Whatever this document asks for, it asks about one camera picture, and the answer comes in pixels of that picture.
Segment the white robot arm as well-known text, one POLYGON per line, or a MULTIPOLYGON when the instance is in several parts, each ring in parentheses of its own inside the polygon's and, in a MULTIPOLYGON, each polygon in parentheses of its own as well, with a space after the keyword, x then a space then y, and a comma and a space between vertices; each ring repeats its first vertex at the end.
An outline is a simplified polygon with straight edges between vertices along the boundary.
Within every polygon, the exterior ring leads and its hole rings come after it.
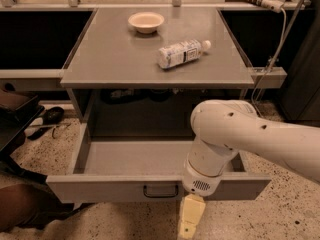
POLYGON ((195 139, 184 162, 178 240, 191 240, 206 208, 204 198, 222 181, 239 151, 248 151, 320 182, 320 129, 270 121, 242 100, 207 100, 190 117, 195 139))

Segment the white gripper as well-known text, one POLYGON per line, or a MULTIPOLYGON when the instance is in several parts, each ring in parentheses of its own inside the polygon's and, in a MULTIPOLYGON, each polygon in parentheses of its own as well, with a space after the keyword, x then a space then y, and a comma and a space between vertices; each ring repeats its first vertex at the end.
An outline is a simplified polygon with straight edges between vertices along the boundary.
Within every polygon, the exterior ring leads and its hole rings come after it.
POLYGON ((177 240, 193 239, 206 208, 202 197, 216 191, 223 170, 237 154, 236 149, 208 144, 199 137, 194 139, 182 177, 183 187, 192 194, 183 197, 180 204, 177 240))

